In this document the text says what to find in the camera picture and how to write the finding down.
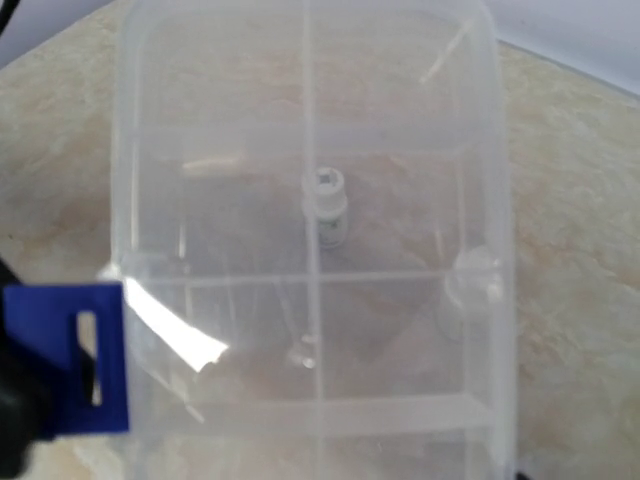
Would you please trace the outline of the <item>small white pill bottle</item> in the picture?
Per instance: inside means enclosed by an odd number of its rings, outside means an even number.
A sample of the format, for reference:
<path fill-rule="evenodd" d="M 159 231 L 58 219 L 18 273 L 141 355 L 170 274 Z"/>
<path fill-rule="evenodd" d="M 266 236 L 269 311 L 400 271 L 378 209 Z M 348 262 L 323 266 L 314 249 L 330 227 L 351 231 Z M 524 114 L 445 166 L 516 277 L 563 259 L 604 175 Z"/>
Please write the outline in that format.
<path fill-rule="evenodd" d="M 343 243 L 348 233 L 348 198 L 343 173 L 333 167 L 319 167 L 312 178 L 303 179 L 302 185 L 312 200 L 310 209 L 317 223 L 320 246 L 333 248 Z"/>

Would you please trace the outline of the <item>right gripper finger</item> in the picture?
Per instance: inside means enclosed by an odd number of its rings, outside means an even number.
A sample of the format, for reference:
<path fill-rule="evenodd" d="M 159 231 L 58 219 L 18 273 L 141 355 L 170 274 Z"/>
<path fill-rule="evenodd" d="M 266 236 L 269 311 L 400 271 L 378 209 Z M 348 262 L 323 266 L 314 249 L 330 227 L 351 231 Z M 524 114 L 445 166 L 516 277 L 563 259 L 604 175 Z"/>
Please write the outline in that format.
<path fill-rule="evenodd" d="M 1 329 L 1 477 L 16 479 L 29 466 L 34 443 L 51 442 L 67 433 L 52 430 L 53 399 L 49 386 L 37 378 L 11 350 Z"/>

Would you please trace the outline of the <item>clear plastic pill organizer box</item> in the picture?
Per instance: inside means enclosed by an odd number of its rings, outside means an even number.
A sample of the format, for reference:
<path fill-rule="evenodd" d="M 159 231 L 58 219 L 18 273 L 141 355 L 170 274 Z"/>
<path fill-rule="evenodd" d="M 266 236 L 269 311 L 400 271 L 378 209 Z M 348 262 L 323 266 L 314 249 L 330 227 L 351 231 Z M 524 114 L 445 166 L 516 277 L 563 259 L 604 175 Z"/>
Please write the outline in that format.
<path fill-rule="evenodd" d="M 135 1 L 101 280 L 4 290 L 52 430 L 127 479 L 512 479 L 504 108 L 481 1 Z M 343 173 L 346 240 L 303 191 Z"/>

